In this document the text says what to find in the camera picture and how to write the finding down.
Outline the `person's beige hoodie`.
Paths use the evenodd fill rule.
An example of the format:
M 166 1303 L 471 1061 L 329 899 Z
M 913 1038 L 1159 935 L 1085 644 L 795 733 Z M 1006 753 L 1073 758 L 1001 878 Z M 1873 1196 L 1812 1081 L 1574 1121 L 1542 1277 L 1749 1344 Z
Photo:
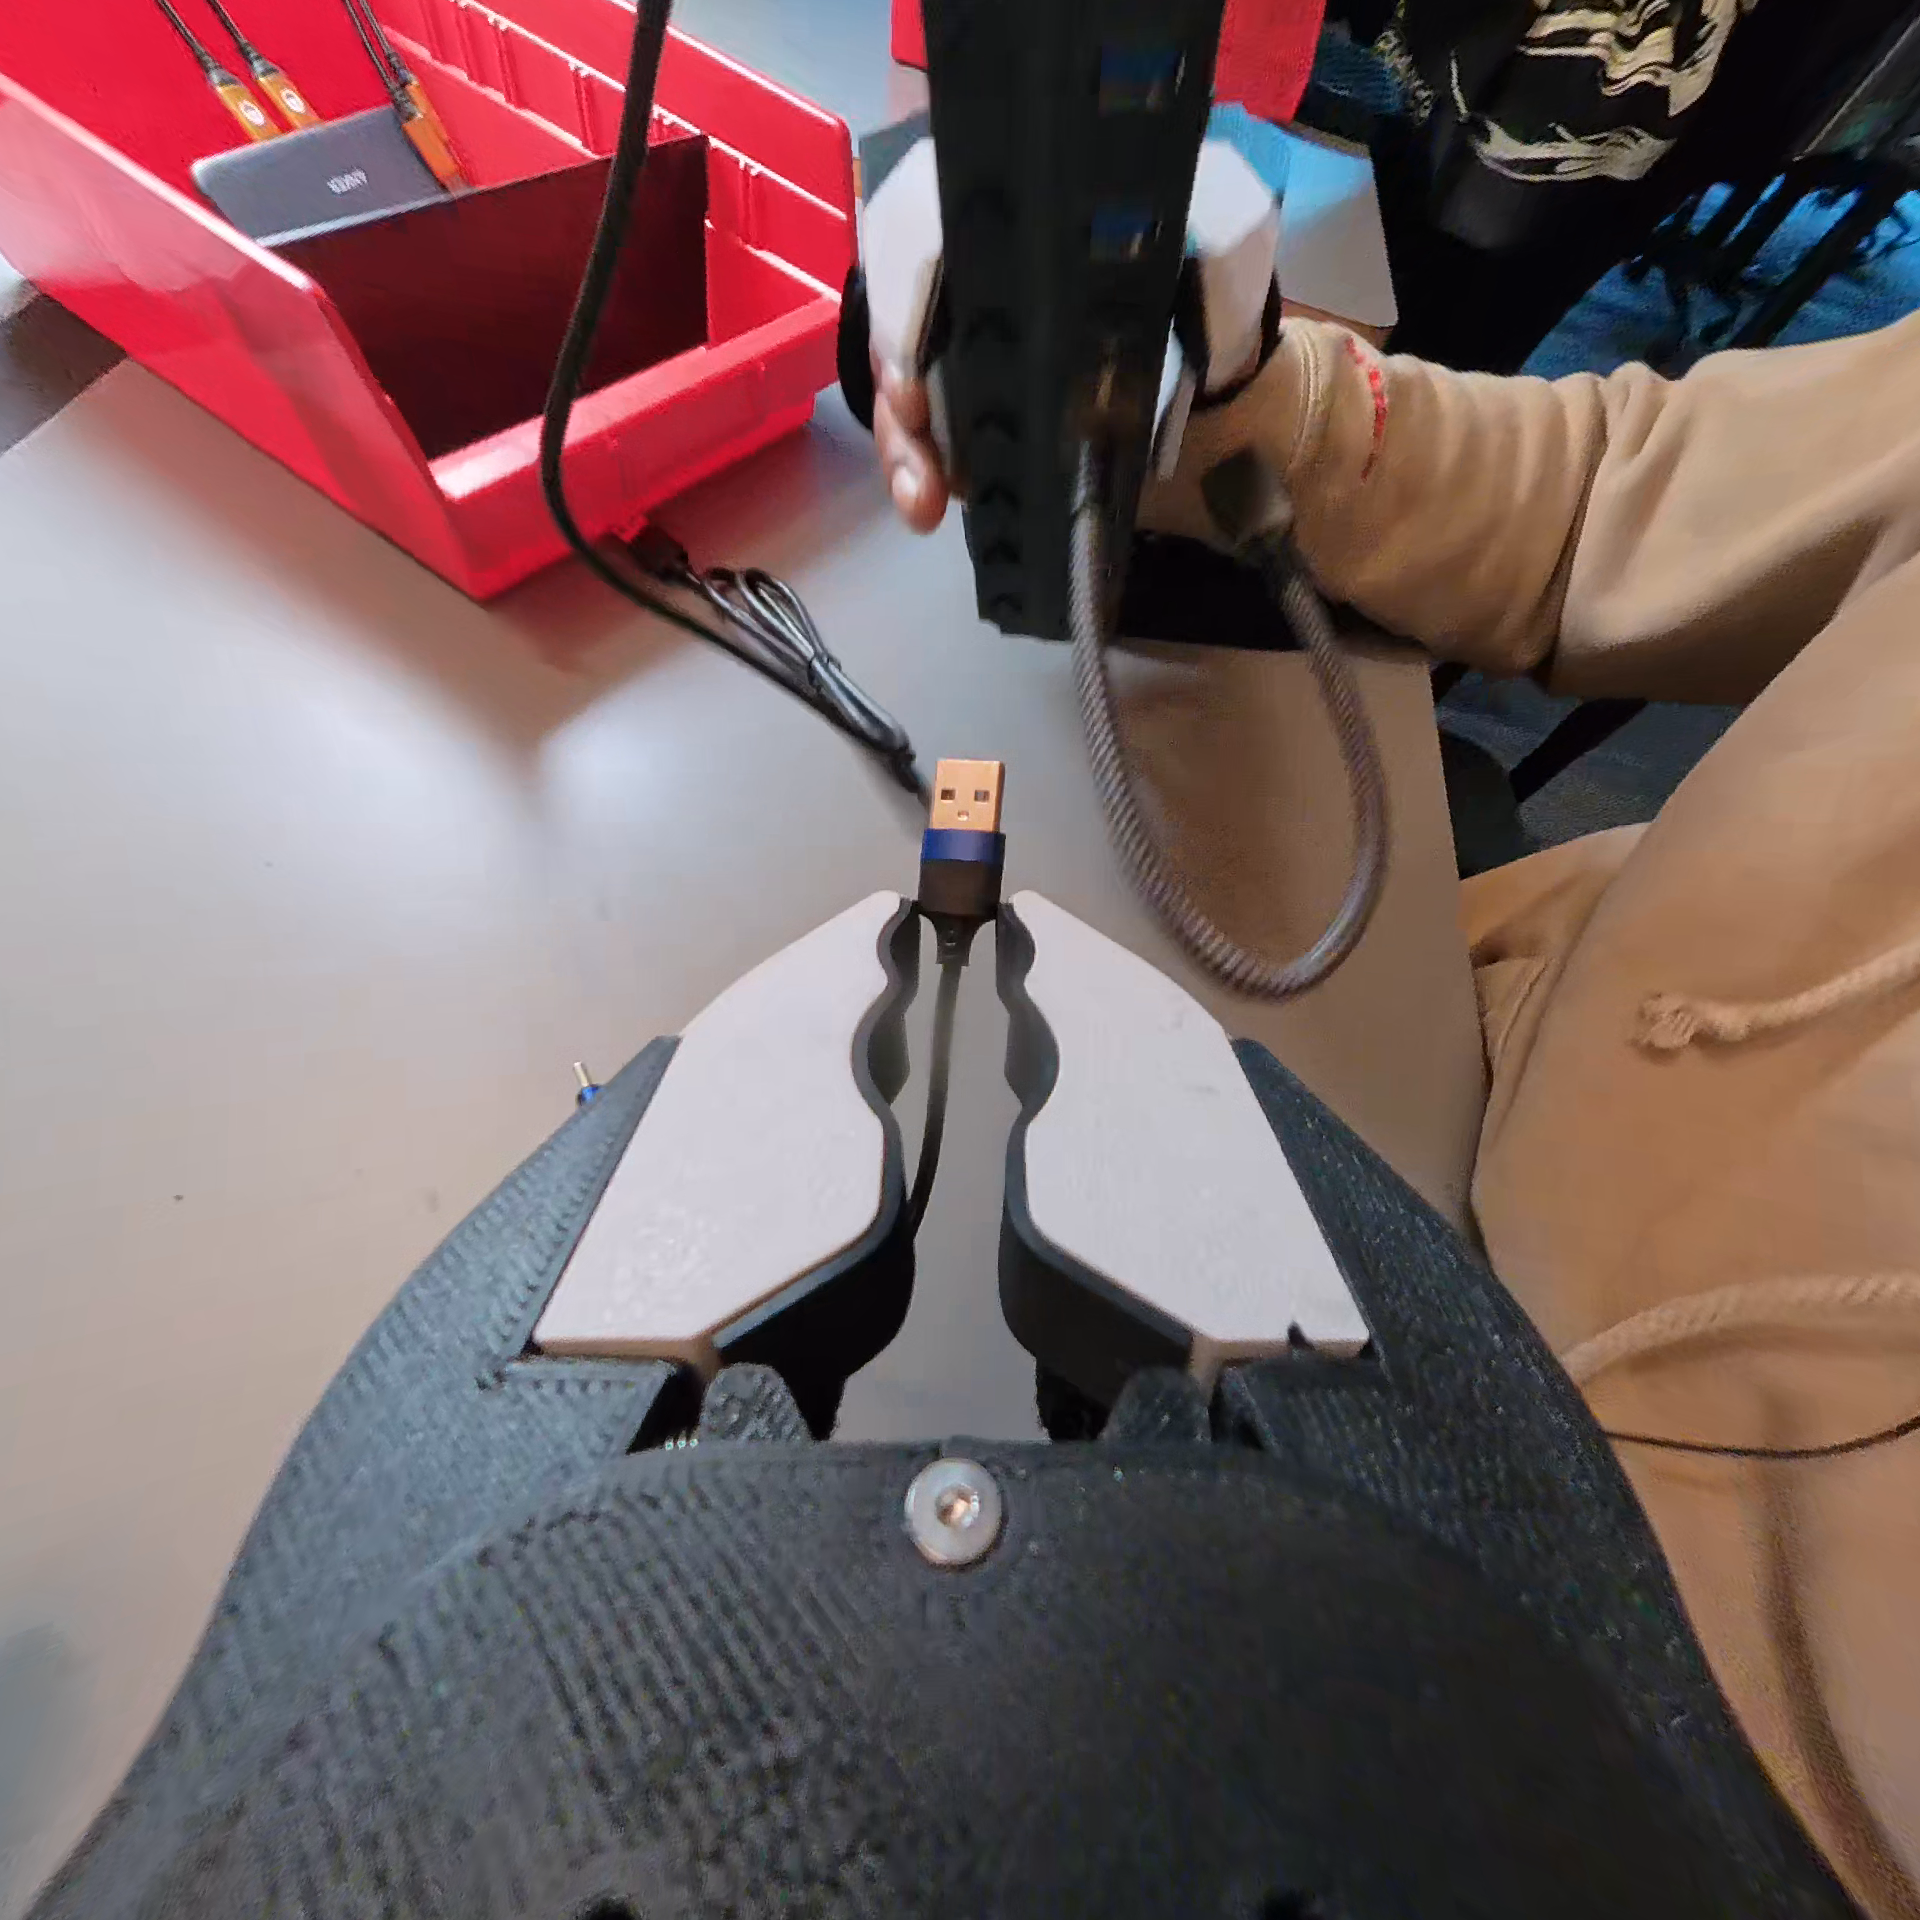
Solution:
M 1915 668 L 1913 567 L 1650 824 L 1461 886 L 1478 1235 L 1611 1433 L 1915 1417 Z M 1915 1433 L 1619 1460 L 1767 1775 L 1867 1912 L 1915 1915 Z

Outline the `person's right forearm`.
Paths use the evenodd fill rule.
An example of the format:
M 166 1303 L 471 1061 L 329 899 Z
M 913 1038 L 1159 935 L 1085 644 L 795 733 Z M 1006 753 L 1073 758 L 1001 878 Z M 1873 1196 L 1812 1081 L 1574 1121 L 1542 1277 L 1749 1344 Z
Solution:
M 1739 703 L 1915 567 L 1917 318 L 1673 379 L 1458 372 L 1284 320 L 1142 528 L 1226 547 L 1203 480 L 1241 449 L 1380 630 L 1561 694 Z

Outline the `red plastic bin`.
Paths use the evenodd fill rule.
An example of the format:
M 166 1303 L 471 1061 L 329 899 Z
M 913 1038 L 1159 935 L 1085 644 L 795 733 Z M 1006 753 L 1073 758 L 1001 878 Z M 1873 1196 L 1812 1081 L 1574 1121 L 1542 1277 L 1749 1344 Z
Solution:
M 610 158 L 635 5 L 371 7 L 471 191 Z M 471 599 L 567 555 L 540 417 L 429 461 L 326 293 L 195 187 L 195 160 L 253 142 L 153 5 L 5 5 L 2 47 L 5 261 L 26 280 Z M 849 123 L 669 30 L 654 140 L 684 133 L 710 142 L 709 342 L 579 398 L 567 503 L 590 540 L 801 430 L 835 379 Z

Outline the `black bin divider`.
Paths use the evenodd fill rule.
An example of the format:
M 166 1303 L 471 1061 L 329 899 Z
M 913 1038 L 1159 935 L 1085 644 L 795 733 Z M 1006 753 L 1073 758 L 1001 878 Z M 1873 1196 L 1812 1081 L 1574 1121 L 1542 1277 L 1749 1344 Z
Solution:
M 707 135 L 652 147 L 582 393 L 709 342 Z M 435 461 L 545 413 L 610 160 L 281 247 L 334 301 Z

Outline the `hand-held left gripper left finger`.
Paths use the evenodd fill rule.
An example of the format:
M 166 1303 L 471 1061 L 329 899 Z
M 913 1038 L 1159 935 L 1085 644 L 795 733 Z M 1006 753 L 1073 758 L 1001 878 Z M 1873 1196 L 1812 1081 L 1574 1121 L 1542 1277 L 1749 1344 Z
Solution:
M 533 1341 L 542 1355 L 714 1374 L 806 1281 L 895 1235 L 910 901 L 871 894 L 724 988 L 671 1047 Z

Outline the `black usb hub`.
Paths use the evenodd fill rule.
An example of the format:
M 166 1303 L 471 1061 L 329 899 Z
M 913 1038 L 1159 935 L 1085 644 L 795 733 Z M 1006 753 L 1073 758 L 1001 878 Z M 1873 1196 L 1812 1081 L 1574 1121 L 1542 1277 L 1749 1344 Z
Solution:
M 205 155 L 190 175 L 231 228 L 267 248 L 447 193 L 393 108 Z

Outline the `grey usb hub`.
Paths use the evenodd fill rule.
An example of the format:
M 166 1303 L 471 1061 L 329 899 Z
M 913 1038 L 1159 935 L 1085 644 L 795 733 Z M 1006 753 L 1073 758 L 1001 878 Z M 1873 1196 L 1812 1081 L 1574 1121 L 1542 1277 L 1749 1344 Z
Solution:
M 943 349 L 923 381 L 975 608 L 1004 633 L 1108 640 L 1211 103 L 1135 131 L 922 135 L 943 207 Z

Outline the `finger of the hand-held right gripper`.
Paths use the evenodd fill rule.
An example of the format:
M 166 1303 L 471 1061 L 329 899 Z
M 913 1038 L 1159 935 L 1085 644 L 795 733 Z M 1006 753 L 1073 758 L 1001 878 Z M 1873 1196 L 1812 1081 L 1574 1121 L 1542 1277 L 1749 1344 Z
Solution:
M 855 363 L 926 379 L 942 355 L 943 207 L 938 143 L 890 136 L 857 211 Z
M 1159 377 L 1151 475 L 1171 480 L 1194 411 L 1234 398 L 1281 335 L 1281 198 L 1234 143 L 1198 150 Z

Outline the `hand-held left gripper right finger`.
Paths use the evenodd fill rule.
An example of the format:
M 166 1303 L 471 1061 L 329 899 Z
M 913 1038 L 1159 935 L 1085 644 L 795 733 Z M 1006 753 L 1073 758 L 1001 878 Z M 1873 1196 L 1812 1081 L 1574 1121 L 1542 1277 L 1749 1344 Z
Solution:
M 997 928 L 1006 1081 L 998 1301 L 1052 1375 L 1220 1375 L 1372 1341 L 1227 1028 L 1035 892 Z

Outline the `person's right hand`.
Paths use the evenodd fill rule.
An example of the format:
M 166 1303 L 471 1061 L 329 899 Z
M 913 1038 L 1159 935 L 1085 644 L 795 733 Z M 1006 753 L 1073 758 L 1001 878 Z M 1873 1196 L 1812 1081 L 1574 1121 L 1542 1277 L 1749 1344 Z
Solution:
M 871 358 L 873 443 L 887 496 L 917 537 L 932 534 L 954 500 L 943 452 L 932 430 L 929 383 L 885 358 Z

